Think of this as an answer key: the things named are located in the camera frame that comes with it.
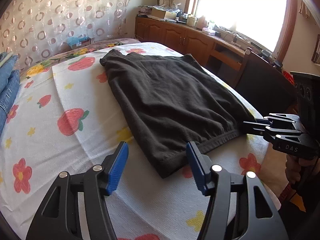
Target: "red flower print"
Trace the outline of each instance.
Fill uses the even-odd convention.
[[[26,167],[26,161],[22,158],[18,164],[13,165],[12,169],[13,175],[16,178],[14,181],[14,189],[17,193],[20,193],[23,190],[24,193],[30,193],[30,184],[29,179],[32,175],[31,167]]]
[[[184,166],[184,167],[182,168],[182,175],[183,175],[183,177],[185,177],[186,179],[190,179],[190,178],[193,177],[192,171],[191,171],[191,168],[190,168],[189,165]]]
[[[30,81],[30,82],[28,82],[25,86],[24,86],[24,88],[29,88],[32,84],[33,84],[33,80],[32,81]]]
[[[96,77],[96,79],[99,79],[99,82],[100,82],[100,83],[106,82],[106,81],[107,81],[107,74],[106,74],[106,72],[103,72],[102,74],[98,75],[98,76]]]
[[[130,240],[127,238],[118,238],[118,240]],[[134,240],[160,240],[160,238],[155,234],[146,234],[136,237]]]
[[[257,162],[256,157],[252,153],[248,154],[248,158],[240,158],[239,164],[241,168],[244,169],[241,173],[242,175],[246,174],[248,171],[258,173],[261,169],[261,164]]]
[[[131,53],[131,52],[135,52],[135,53],[146,53],[146,51],[144,51],[143,49],[130,49],[127,51],[127,53]]]
[[[8,114],[8,117],[7,117],[7,123],[9,123],[10,120],[16,116],[16,114],[17,114],[16,111],[17,111],[18,107],[19,107],[19,105],[13,105],[11,107],[10,112]]]

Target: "bed sheet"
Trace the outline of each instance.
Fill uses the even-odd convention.
[[[57,55],[54,55],[36,65],[34,65],[31,68],[24,68],[21,73],[21,79],[24,78],[29,78],[34,76],[35,74],[38,74],[39,72],[42,71],[48,71],[52,66],[57,65],[59,63],[62,63],[64,61],[67,61],[69,59],[79,57],[82,55],[85,55],[90,52],[94,52],[100,49],[106,49],[106,48],[111,48],[115,46],[120,46],[120,45],[125,45],[125,44],[135,44],[135,43],[140,43],[140,41],[131,39],[131,38],[121,38],[121,39],[115,39],[115,40],[107,40],[107,41],[99,41],[93,44],[90,44],[88,46],[79,48],[79,49],[74,49],[70,50],[64,53],[60,53]]]
[[[118,189],[107,207],[119,239],[196,239],[209,198],[197,190],[187,165],[161,179],[133,138],[108,85],[99,59],[111,49],[123,54],[182,56],[157,43],[138,43],[98,50],[52,66],[21,80],[19,93],[0,138],[0,211],[24,240],[33,216],[61,171],[76,174],[101,163],[120,141],[129,144],[129,158]],[[260,114],[231,87],[255,117]],[[59,121],[68,115],[71,130]],[[230,172],[259,173],[268,143],[243,135],[211,151],[208,156]],[[235,198],[231,198],[230,217]],[[80,219],[84,239],[83,198]]]

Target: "jar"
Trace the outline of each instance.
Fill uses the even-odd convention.
[[[188,17],[187,25],[190,27],[194,27],[196,25],[197,18],[196,17]]]

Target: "sheer curtain with circle pattern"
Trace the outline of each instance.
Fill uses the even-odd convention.
[[[17,53],[16,68],[27,69],[68,50],[68,37],[123,37],[129,1],[12,0],[0,19],[2,51]]]

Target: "screw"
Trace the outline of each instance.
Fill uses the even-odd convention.
[[[220,165],[212,165],[211,169],[216,172],[222,171],[222,167]]]
[[[65,178],[66,176],[68,176],[68,173],[66,171],[63,171],[59,174],[60,178]]]
[[[256,177],[256,174],[253,171],[248,171],[247,176],[251,179],[254,179]]]
[[[101,171],[102,170],[102,166],[101,165],[95,165],[95,166],[93,166],[93,170],[94,171]]]

